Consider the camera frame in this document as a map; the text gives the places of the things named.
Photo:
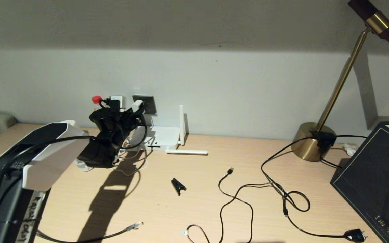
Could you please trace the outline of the brass desk lamp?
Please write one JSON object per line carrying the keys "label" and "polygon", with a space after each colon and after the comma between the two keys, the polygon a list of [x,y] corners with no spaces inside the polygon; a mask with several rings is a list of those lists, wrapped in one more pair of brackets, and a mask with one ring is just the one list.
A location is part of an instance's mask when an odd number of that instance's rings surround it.
{"label": "brass desk lamp", "polygon": [[360,33],[318,122],[302,123],[298,128],[293,142],[291,143],[290,147],[293,153],[306,161],[321,161],[331,148],[319,148],[316,145],[317,141],[312,138],[312,131],[332,132],[337,136],[337,138],[339,137],[331,128],[326,126],[325,123],[344,87],[345,82],[348,79],[351,70],[355,66],[355,62],[362,50],[367,36],[372,33],[389,43],[389,19],[374,6],[371,0],[349,0],[348,5],[358,15],[358,17],[364,21],[365,29],[363,29]]}

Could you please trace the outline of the small black clip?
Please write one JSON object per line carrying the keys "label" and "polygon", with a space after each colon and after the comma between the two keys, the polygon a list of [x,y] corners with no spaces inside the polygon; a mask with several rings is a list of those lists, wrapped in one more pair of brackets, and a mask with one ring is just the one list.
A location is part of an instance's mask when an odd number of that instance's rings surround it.
{"label": "small black clip", "polygon": [[171,184],[173,185],[173,188],[175,189],[176,191],[176,194],[178,196],[181,196],[181,191],[186,191],[187,188],[186,186],[184,186],[179,180],[177,180],[176,178],[172,178],[171,179]]}

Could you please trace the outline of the small clear glass cup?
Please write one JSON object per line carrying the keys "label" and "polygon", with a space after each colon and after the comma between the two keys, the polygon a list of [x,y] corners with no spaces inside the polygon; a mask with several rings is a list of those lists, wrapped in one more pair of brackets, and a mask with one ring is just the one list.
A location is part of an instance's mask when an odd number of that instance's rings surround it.
{"label": "small clear glass cup", "polygon": [[74,160],[74,164],[82,172],[89,172],[93,170],[92,167],[88,166],[84,161],[81,161],[79,159]]}

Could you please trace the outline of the dark gift bag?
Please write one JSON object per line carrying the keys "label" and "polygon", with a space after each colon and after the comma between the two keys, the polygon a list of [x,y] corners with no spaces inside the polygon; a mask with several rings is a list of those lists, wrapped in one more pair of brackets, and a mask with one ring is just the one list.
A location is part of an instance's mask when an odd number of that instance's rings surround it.
{"label": "dark gift bag", "polygon": [[389,122],[380,122],[331,185],[389,243]]}

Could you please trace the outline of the white router with antennas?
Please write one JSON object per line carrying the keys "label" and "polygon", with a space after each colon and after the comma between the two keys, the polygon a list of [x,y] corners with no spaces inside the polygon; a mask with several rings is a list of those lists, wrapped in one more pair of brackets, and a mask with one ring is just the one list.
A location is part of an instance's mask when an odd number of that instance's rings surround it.
{"label": "white router with antennas", "polygon": [[130,151],[135,151],[138,148],[150,151],[164,151],[167,154],[186,154],[186,155],[208,155],[207,150],[187,150],[185,146],[186,140],[186,121],[184,108],[179,106],[179,125],[177,127],[167,126],[143,126],[132,132],[128,138],[128,144],[123,147],[129,147],[141,144],[138,147],[131,148]]}

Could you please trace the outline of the black lamp switch box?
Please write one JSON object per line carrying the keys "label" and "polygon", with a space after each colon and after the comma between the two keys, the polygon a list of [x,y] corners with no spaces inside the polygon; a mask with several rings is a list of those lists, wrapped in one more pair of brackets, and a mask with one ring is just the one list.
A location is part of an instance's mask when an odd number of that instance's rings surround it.
{"label": "black lamp switch box", "polygon": [[326,131],[312,131],[312,138],[317,141],[317,146],[319,148],[330,148],[332,147],[337,139],[337,136],[332,132]]}

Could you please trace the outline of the grey wall socket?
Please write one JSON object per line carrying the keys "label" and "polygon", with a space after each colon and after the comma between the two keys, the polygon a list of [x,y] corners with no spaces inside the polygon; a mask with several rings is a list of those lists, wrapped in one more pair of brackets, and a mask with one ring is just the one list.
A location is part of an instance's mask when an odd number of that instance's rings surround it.
{"label": "grey wall socket", "polygon": [[133,100],[141,100],[145,106],[146,115],[157,115],[156,104],[153,96],[149,95],[133,95]]}

